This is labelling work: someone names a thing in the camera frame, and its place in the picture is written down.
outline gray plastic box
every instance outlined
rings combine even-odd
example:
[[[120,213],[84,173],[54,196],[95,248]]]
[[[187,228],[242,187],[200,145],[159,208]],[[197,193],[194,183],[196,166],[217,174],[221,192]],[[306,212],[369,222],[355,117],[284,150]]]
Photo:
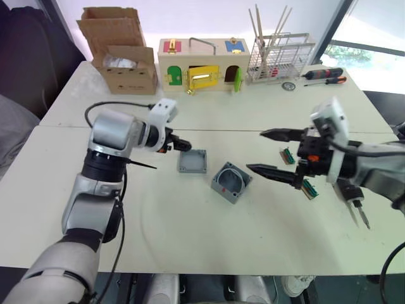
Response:
[[[180,173],[207,173],[206,150],[190,150],[181,152],[178,159]]]
[[[240,176],[235,174],[232,170],[227,169],[236,170]],[[251,180],[252,177],[249,174],[245,173],[232,163],[226,162],[221,170],[219,170],[218,173],[213,177],[213,180],[211,181],[211,188],[229,200],[232,204],[235,204]]]

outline metal handle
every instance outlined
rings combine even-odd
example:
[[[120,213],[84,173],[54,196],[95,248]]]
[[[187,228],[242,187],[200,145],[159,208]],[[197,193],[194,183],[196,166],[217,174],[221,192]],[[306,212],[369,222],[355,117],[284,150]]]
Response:
[[[198,38],[195,38],[195,37],[190,37],[190,39],[189,39],[189,47],[191,47],[191,40],[199,41],[201,43],[205,43],[205,44],[208,44],[208,45],[212,46],[214,48],[214,55],[216,54],[216,45],[213,44],[212,42],[208,42],[208,41],[198,39]]]
[[[196,76],[193,76],[192,81],[207,80],[210,77],[211,77],[211,74],[196,75]]]

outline wire rack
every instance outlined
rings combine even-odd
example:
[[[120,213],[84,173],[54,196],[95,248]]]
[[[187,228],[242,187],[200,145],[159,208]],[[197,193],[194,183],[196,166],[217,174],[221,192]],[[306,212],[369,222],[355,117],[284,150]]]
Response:
[[[308,33],[281,33],[263,36],[263,43],[257,37],[247,69],[248,80],[276,82],[298,77],[315,45],[308,42],[308,37]]]

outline green door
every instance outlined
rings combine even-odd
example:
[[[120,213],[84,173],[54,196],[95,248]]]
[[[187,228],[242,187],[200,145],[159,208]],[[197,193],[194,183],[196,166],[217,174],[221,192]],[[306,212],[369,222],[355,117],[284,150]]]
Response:
[[[169,66],[167,68],[167,74],[169,76],[169,86],[182,85],[182,70],[178,66]]]
[[[239,92],[241,84],[242,84],[242,71],[240,70],[240,68],[238,68],[236,70],[235,82],[234,82],[235,92]]]

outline red screwdriver handle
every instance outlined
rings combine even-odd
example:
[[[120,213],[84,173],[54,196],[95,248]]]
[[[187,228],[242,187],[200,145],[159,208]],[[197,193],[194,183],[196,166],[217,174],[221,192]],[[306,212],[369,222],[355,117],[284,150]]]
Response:
[[[322,78],[333,78],[338,77],[343,74],[343,69],[341,68],[329,68],[327,70],[313,70],[306,72],[303,77],[307,78],[308,80],[311,79],[322,79]]]
[[[335,77],[335,78],[331,78],[331,79],[327,79],[325,81],[325,84],[343,84],[344,82],[346,82],[347,78],[346,77]]]

